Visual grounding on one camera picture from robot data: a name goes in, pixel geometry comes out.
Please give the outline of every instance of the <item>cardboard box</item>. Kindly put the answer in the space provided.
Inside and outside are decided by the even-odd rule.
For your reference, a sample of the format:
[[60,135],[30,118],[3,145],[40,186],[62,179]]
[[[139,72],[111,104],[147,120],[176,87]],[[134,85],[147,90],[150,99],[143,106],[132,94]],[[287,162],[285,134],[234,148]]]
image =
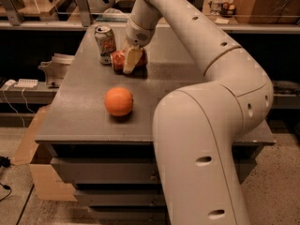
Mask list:
[[22,140],[11,158],[11,164],[29,164],[37,196],[41,200],[76,202],[73,196],[75,188],[62,181],[50,164],[52,155],[43,144],[37,144],[35,138],[38,129],[47,115],[50,105],[41,107],[30,126],[22,136]]
[[239,23],[296,23],[299,0],[234,0]]

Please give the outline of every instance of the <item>concrete floor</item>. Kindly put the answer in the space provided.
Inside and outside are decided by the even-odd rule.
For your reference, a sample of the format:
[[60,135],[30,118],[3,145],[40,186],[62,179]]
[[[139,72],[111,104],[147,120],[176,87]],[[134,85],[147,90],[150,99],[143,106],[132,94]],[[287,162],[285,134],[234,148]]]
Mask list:
[[[0,127],[0,156],[11,157],[24,132],[25,128]],[[277,143],[264,147],[256,158],[257,166],[242,184],[251,224],[300,224],[300,142],[293,133],[274,136]],[[100,221],[76,202],[42,201],[33,187],[28,165],[0,168],[0,183],[12,189],[0,202],[0,224],[149,224]],[[7,194],[0,187],[0,200]]]

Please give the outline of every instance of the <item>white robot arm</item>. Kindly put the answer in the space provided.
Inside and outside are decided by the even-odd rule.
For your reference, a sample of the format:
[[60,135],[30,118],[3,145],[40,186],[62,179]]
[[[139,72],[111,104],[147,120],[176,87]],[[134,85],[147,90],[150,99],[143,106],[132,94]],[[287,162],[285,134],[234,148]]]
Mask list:
[[155,111],[153,139],[171,223],[249,224],[232,144],[269,113],[273,85],[246,50],[187,0],[136,0],[127,24],[127,72],[161,16],[207,80],[172,91]]

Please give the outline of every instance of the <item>orange ball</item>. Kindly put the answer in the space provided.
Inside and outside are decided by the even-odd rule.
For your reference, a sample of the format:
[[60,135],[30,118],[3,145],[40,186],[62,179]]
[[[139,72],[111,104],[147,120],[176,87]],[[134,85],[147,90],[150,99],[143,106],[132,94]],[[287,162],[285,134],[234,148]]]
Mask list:
[[133,96],[124,87],[114,87],[105,94],[104,104],[109,114],[124,116],[133,109]]

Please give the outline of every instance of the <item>soda can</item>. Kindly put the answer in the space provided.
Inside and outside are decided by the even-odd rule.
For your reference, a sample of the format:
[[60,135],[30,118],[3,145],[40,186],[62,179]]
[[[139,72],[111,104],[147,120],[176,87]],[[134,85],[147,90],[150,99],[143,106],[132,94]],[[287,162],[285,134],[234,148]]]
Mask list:
[[98,25],[95,28],[95,39],[99,49],[100,63],[104,65],[111,64],[111,53],[116,51],[113,30],[109,25]]
[[[111,53],[112,69],[113,70],[123,70],[125,62],[125,51],[114,51]],[[142,57],[136,64],[135,68],[144,67],[148,63],[147,52],[142,49]]]

